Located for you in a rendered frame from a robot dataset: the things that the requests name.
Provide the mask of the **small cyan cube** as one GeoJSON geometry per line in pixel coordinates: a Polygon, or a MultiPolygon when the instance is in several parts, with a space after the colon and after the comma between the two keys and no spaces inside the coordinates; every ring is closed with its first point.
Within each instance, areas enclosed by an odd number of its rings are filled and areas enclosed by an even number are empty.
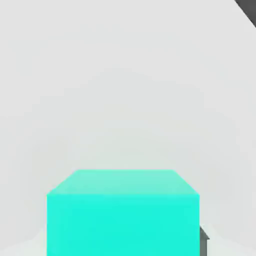
{"type": "Polygon", "coordinates": [[[200,196],[173,170],[77,170],[46,203],[46,256],[200,256],[200,196]]]}

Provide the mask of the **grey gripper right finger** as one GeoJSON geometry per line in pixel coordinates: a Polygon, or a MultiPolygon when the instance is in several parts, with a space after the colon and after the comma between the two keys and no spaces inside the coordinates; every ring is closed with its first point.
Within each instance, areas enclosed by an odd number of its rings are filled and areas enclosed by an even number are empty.
{"type": "Polygon", "coordinates": [[[200,226],[200,256],[253,256],[253,249],[220,237],[200,226]]]}

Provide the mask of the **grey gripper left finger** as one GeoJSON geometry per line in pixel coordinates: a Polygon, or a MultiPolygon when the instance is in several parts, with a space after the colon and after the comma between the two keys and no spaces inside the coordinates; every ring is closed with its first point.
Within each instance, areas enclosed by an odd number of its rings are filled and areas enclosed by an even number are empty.
{"type": "Polygon", "coordinates": [[[32,239],[9,246],[1,256],[47,256],[46,229],[41,229],[32,239]]]}

